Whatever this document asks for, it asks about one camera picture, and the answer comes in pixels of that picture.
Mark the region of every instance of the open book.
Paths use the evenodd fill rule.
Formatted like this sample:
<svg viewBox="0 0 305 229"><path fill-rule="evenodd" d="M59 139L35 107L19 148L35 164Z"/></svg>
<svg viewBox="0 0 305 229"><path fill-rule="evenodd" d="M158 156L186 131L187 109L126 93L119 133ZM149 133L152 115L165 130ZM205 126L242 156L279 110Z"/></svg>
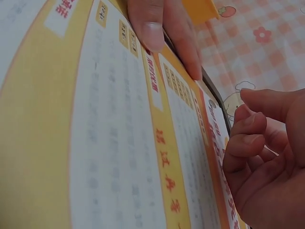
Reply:
<svg viewBox="0 0 305 229"><path fill-rule="evenodd" d="M0 228L246 228L217 92L124 4L0 0L0 57Z"/></svg>

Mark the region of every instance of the fingernail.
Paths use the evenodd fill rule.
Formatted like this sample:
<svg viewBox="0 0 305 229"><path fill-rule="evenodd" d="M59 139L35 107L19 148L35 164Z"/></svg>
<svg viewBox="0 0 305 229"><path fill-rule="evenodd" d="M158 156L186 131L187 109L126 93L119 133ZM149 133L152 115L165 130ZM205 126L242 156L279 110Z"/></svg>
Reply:
<svg viewBox="0 0 305 229"><path fill-rule="evenodd" d="M254 123L255 121L255 116L256 114L251 115L250 117L248 117L245 121L244 124L245 125L251 125L252 123Z"/></svg>
<svg viewBox="0 0 305 229"><path fill-rule="evenodd" d="M160 52L164 46L162 24L157 22L145 23L142 31L143 43L152 52Z"/></svg>
<svg viewBox="0 0 305 229"><path fill-rule="evenodd" d="M252 92L254 90L249 89L249 88L242 88L240 91L244 91L244 92Z"/></svg>
<svg viewBox="0 0 305 229"><path fill-rule="evenodd" d="M259 138L260 135L246 135L243 138L243 141L248 144L251 145L257 138Z"/></svg>

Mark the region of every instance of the hand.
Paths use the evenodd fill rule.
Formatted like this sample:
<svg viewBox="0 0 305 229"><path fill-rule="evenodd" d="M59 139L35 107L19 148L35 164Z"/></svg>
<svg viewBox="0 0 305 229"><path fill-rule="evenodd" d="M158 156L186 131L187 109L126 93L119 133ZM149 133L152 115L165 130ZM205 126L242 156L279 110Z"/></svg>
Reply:
<svg viewBox="0 0 305 229"><path fill-rule="evenodd" d="M236 209L254 229L303 227L305 89L242 90L241 97L246 105L235 112L223 162ZM286 131L267 124L266 117L285 123Z"/></svg>
<svg viewBox="0 0 305 229"><path fill-rule="evenodd" d="M127 3L130 22L142 44L152 52L160 52L164 46L164 27L190 76L202 79L201 51L181 0L127 0Z"/></svg>

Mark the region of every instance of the pink checkered tablecloth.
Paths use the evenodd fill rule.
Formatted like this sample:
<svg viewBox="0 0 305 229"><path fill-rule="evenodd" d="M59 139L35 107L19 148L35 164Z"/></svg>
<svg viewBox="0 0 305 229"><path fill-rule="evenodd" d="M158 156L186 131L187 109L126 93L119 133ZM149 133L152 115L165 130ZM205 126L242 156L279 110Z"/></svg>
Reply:
<svg viewBox="0 0 305 229"><path fill-rule="evenodd" d="M203 67L224 101L241 88L305 88L305 0L215 0L196 27Z"/></svg>

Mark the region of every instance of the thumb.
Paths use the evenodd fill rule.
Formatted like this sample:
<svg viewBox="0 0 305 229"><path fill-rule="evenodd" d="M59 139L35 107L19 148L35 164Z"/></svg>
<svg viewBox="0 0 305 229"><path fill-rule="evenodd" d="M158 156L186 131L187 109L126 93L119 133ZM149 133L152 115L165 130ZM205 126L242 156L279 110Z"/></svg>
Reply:
<svg viewBox="0 0 305 229"><path fill-rule="evenodd" d="M128 0L128 15L142 44L160 52L164 46L163 0Z"/></svg>
<svg viewBox="0 0 305 229"><path fill-rule="evenodd" d="M243 89L241 98L252 111L286 124L296 163L305 167L305 89L295 92Z"/></svg>

